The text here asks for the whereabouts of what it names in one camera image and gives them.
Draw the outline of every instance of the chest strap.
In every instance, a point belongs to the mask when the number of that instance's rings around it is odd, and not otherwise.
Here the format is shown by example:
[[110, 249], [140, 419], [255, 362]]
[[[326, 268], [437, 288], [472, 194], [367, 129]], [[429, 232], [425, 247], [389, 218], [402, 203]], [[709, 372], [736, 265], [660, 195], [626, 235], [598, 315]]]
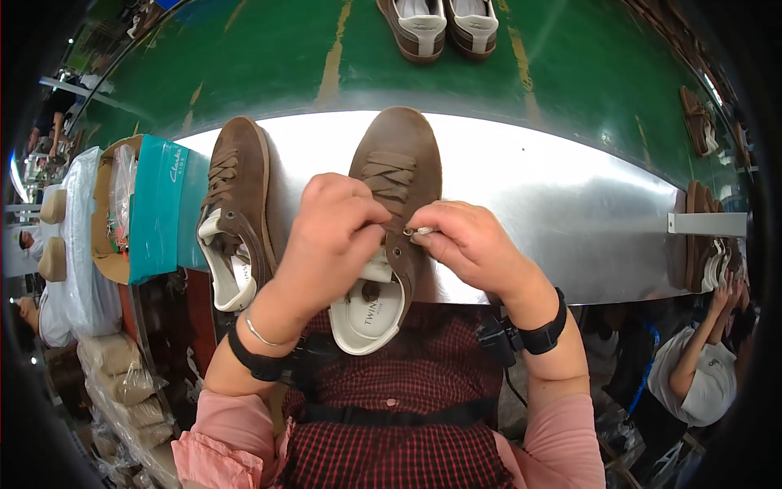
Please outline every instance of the chest strap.
[[489, 418], [497, 406], [497, 399], [481, 397], [473, 401], [449, 406], [439, 411], [422, 415], [415, 412], [387, 411], [383, 409], [366, 409], [357, 406], [335, 408], [306, 403], [303, 422], [338, 422], [353, 426], [424, 426], [424, 425], [454, 425], [471, 426], [482, 419]]

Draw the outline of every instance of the black cable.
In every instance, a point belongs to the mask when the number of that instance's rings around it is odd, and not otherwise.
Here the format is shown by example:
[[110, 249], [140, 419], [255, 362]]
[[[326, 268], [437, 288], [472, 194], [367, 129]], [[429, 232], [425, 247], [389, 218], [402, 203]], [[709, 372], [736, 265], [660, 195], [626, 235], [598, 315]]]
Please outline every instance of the black cable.
[[527, 401], [524, 400], [524, 397], [522, 397], [521, 394], [518, 393], [515, 387], [513, 387], [513, 384], [511, 383], [511, 374], [508, 373], [508, 367], [505, 367], [505, 382], [508, 384], [508, 387], [511, 388], [513, 391], [513, 394], [516, 394], [516, 397], [522, 402], [524, 407], [527, 407]]

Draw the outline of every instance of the red plaid shirt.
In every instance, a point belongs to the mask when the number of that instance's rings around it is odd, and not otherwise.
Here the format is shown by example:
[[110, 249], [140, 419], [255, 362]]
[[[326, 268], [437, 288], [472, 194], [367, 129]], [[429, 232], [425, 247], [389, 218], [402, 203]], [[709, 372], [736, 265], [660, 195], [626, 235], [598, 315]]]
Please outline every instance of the red plaid shirt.
[[[397, 336], [374, 354], [343, 355], [316, 376], [318, 403], [427, 414], [497, 397], [500, 366], [475, 339], [490, 307], [413, 304]], [[325, 311], [305, 330], [329, 332]], [[303, 395], [283, 404], [295, 419]], [[513, 487], [490, 425], [365, 427], [311, 422], [291, 433], [279, 487]]]

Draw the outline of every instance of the pink sleeve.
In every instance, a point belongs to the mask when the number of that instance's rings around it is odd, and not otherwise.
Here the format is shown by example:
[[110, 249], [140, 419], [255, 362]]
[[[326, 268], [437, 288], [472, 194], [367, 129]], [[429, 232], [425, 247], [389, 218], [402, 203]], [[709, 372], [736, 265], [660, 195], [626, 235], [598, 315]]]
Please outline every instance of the pink sleeve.
[[524, 446], [531, 458], [573, 487], [605, 487], [592, 399], [587, 394], [563, 397], [546, 406], [527, 426]]
[[195, 424], [171, 443], [179, 479], [206, 487], [256, 489], [274, 482], [278, 446], [260, 397], [203, 390]]

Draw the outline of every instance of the silver bracelet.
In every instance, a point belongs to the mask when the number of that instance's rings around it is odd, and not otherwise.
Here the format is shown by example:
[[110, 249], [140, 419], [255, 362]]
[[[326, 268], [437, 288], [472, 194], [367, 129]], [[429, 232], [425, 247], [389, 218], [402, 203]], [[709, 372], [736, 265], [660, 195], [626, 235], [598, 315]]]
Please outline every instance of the silver bracelet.
[[264, 338], [263, 338], [263, 337], [260, 335], [260, 333], [258, 333], [258, 332], [255, 330], [255, 328], [253, 328], [253, 323], [252, 323], [252, 322], [250, 322], [250, 320], [249, 320], [249, 318], [247, 317], [247, 315], [245, 315], [245, 323], [247, 323], [247, 329], [249, 329], [249, 331], [250, 331], [250, 332], [251, 332], [253, 335], [255, 335], [255, 337], [256, 337], [258, 340], [261, 340], [261, 341], [262, 341], [264, 344], [266, 344], [266, 345], [268, 345], [268, 346], [270, 346], [270, 347], [284, 347], [286, 344], [290, 343], [290, 342], [288, 342], [288, 343], [279, 343], [279, 344], [277, 344], [277, 343], [269, 343], [268, 341], [264, 340]]

